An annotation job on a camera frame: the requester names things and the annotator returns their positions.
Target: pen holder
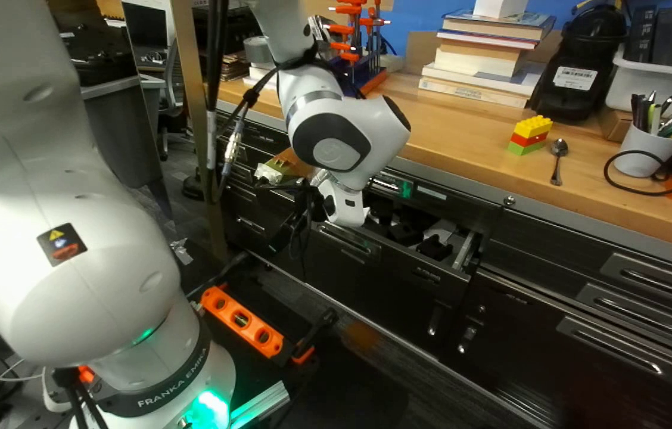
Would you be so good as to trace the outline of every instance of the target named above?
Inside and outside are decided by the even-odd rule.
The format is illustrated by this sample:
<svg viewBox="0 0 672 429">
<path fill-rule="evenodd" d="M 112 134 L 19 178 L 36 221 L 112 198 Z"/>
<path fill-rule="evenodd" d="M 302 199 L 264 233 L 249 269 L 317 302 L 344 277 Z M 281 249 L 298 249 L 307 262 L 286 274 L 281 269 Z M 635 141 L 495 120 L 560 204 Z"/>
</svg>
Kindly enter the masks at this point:
<svg viewBox="0 0 672 429">
<path fill-rule="evenodd" d="M 672 156 L 672 137 L 646 134 L 632 123 L 619 146 L 615 169 L 628 175 L 650 175 L 671 156 Z"/>
</svg>

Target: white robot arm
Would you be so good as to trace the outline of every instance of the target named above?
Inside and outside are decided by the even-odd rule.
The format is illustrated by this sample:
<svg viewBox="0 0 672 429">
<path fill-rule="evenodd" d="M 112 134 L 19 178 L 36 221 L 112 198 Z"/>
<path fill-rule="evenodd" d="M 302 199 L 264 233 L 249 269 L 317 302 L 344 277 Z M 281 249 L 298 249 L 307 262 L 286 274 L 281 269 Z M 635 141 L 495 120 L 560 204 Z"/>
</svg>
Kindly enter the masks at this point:
<svg viewBox="0 0 672 429">
<path fill-rule="evenodd" d="M 298 8 L 252 0 L 294 149 L 330 171 L 319 187 L 337 221 L 358 223 L 361 190 L 410 126 L 392 100 L 349 100 L 301 63 L 313 41 Z M 231 398 L 233 359 L 182 294 L 163 231 L 96 151 L 55 32 L 43 0 L 0 0 L 0 335 L 34 364 L 90 364 L 115 391 L 111 427 L 170 427 L 207 387 Z"/>
<path fill-rule="evenodd" d="M 363 187 L 408 143 L 410 120 L 392 98 L 346 98 L 332 70 L 307 63 L 316 41 L 301 0 L 249 0 L 279 63 L 279 103 L 294 151 L 325 169 L 330 218 L 363 223 Z"/>
</svg>

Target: black case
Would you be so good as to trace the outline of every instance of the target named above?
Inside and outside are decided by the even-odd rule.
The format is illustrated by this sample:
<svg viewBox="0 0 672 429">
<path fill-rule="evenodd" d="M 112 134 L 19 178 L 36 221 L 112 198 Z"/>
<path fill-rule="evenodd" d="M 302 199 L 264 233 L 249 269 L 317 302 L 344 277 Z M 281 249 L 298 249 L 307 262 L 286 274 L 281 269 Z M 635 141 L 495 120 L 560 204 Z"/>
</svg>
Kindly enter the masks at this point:
<svg viewBox="0 0 672 429">
<path fill-rule="evenodd" d="M 613 55 L 624 31 L 624 16 L 611 4 L 567 20 L 563 43 L 536 84 L 530 107 L 550 118 L 591 117 L 611 86 Z M 565 80 L 572 70 L 591 84 L 570 88 Z"/>
</svg>

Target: black label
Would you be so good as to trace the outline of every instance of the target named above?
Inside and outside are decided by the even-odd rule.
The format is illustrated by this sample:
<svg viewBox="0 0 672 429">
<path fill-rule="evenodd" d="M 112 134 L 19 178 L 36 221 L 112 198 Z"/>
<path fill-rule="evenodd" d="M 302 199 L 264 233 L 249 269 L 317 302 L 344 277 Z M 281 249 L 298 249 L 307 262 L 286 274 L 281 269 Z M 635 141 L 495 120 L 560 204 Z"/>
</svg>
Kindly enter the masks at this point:
<svg viewBox="0 0 672 429">
<path fill-rule="evenodd" d="M 46 249 L 52 266 L 89 249 L 71 223 L 59 223 L 41 233 L 36 241 Z"/>
</svg>

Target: yellow lego brick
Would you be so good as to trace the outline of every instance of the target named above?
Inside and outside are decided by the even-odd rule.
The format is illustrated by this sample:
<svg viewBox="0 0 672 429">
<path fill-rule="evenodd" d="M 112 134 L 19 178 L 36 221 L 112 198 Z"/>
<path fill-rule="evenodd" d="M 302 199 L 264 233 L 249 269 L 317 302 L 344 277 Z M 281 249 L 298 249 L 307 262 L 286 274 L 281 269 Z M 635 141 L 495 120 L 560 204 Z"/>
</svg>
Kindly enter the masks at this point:
<svg viewBox="0 0 672 429">
<path fill-rule="evenodd" d="M 536 117 L 528 117 L 528 118 L 518 120 L 518 126 L 513 130 L 525 136 L 525 137 L 534 137 L 534 136 L 548 134 L 550 126 L 553 126 L 553 120 L 548 117 L 536 113 Z"/>
</svg>

